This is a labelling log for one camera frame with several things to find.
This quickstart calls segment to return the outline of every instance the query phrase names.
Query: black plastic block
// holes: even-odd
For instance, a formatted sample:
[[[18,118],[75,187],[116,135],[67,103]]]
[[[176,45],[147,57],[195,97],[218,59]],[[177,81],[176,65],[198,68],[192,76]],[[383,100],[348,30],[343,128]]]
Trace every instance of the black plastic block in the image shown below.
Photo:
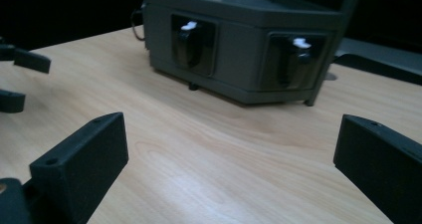
[[[16,66],[48,74],[50,72],[50,64],[51,60],[47,57],[22,49],[15,50],[14,65]]]
[[[344,115],[335,167],[394,223],[422,223],[422,145],[378,122]]]
[[[13,61],[15,59],[15,46],[0,44],[0,61]]]
[[[123,114],[112,113],[90,121],[31,163],[27,186],[45,193],[64,213],[57,223],[87,223],[127,162]]]
[[[22,112],[25,95],[0,90],[0,112]]]
[[[0,179],[0,223],[32,224],[26,205],[21,182],[15,178]]]

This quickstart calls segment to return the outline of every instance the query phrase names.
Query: black bracket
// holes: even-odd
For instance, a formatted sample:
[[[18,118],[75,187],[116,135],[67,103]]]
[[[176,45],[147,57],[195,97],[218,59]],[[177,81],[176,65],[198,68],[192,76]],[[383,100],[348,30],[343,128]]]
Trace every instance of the black bracket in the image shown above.
[[[335,167],[394,223],[422,223],[422,145],[381,123],[344,115]]]
[[[32,162],[23,186],[0,179],[0,222],[87,223],[127,162],[123,114],[95,118]]]
[[[28,52],[6,44],[0,37],[0,61],[14,61],[15,66],[48,74],[51,60],[36,53]],[[22,112],[25,95],[0,90],[0,112]]]

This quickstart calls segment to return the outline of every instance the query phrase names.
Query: light wood grain surface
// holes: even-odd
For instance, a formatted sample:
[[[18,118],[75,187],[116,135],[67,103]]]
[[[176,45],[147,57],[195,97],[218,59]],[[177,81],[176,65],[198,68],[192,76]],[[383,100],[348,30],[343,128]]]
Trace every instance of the light wood grain surface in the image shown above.
[[[37,157],[123,112],[129,163],[90,223],[390,223],[332,163],[341,117],[422,142],[421,87],[338,65],[314,107],[248,107],[155,72],[129,29],[36,52],[49,75],[0,63],[0,89],[27,95],[0,113],[0,177],[26,182]]]

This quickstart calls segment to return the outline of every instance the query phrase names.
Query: dark background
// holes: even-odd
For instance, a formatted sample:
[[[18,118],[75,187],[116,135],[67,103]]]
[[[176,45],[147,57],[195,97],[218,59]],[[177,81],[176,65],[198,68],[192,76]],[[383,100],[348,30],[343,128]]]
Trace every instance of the dark background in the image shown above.
[[[32,50],[130,27],[142,0],[0,0],[0,36]]]
[[[130,27],[142,0],[0,0],[0,36],[32,50]],[[422,53],[422,0],[359,0],[346,37]]]

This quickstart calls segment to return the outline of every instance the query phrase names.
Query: black cable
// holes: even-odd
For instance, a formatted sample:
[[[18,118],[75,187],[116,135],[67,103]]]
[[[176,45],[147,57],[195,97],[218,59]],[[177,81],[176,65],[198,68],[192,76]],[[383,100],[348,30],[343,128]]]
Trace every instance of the black cable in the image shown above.
[[[137,40],[139,40],[141,42],[144,42],[145,41],[145,38],[142,38],[139,35],[137,35],[136,30],[134,28],[136,26],[135,23],[134,23],[134,19],[133,19],[135,15],[142,15],[142,10],[141,9],[135,9],[135,10],[133,10],[133,12],[130,15],[130,24],[131,24],[131,27],[132,27],[132,31],[133,31],[134,37]]]

